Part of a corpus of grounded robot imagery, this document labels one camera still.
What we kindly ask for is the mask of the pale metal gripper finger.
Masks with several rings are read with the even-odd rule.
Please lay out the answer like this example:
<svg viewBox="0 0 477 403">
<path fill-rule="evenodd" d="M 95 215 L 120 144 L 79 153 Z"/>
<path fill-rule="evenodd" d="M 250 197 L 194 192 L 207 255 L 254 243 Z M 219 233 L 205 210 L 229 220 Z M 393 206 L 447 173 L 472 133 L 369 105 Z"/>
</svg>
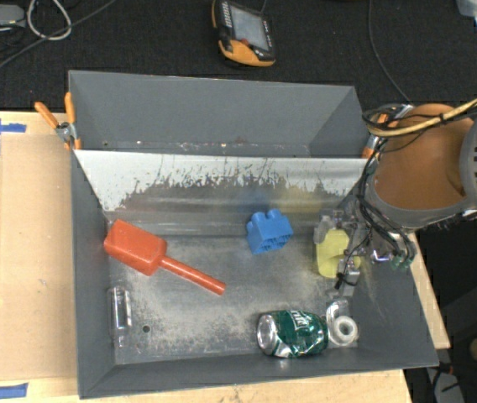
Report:
<svg viewBox="0 0 477 403">
<path fill-rule="evenodd" d="M 319 215 L 317 226 L 313 229 L 313 242 L 322 243 L 328 232 L 333 229 L 340 229 L 343 226 L 343 210 L 327 209 Z"/>
<path fill-rule="evenodd" d="M 342 260 L 337 269 L 335 287 L 356 286 L 360 276 L 360 265 L 358 260 Z"/>
</svg>

